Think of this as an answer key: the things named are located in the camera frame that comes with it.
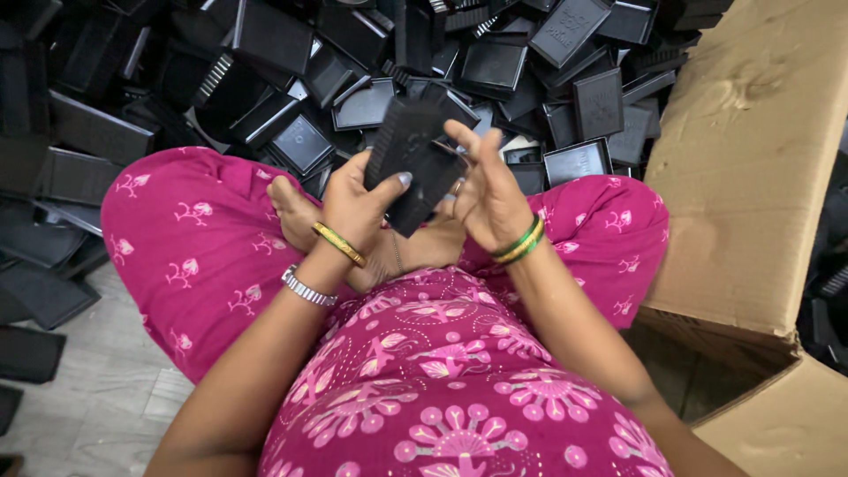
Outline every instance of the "woman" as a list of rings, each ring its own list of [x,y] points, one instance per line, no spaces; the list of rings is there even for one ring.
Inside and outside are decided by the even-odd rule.
[[[198,382],[147,475],[744,475],[668,408],[614,328],[665,249],[659,197],[600,176],[525,199],[499,132],[445,131],[474,166],[441,204],[450,220],[409,241],[380,225],[410,177],[366,192],[367,153],[332,175],[323,210],[290,177],[204,149],[126,170],[104,236],[145,328]],[[336,293],[338,306],[313,302]]]

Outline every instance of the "metal watch strap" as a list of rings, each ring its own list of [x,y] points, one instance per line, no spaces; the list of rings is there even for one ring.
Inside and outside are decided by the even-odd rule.
[[[293,263],[285,273],[282,274],[282,282],[286,284],[297,296],[304,300],[315,303],[320,306],[333,306],[338,300],[338,295],[328,296],[322,295],[315,290],[307,287],[294,277],[294,271],[298,269],[299,263]]]

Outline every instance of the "woman's left hand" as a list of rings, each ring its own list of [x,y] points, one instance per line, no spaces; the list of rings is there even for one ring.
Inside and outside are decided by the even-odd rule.
[[[324,195],[324,225],[361,254],[374,246],[386,209],[412,183],[412,174],[400,172],[365,190],[365,166],[371,151],[361,152],[330,176]]]

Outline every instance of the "finger ring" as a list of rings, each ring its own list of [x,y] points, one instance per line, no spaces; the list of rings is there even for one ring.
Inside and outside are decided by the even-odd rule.
[[[465,185],[466,185],[466,180],[465,180],[465,178],[461,177],[460,180],[456,182],[456,186],[454,187],[454,191],[452,192],[454,197],[460,196],[460,191],[462,190],[462,187],[465,186]]]

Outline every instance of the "fingernail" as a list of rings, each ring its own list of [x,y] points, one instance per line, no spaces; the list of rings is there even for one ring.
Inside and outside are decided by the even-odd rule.
[[[412,184],[412,172],[401,172],[398,179],[400,179],[400,183],[404,184],[404,187],[409,187]]]

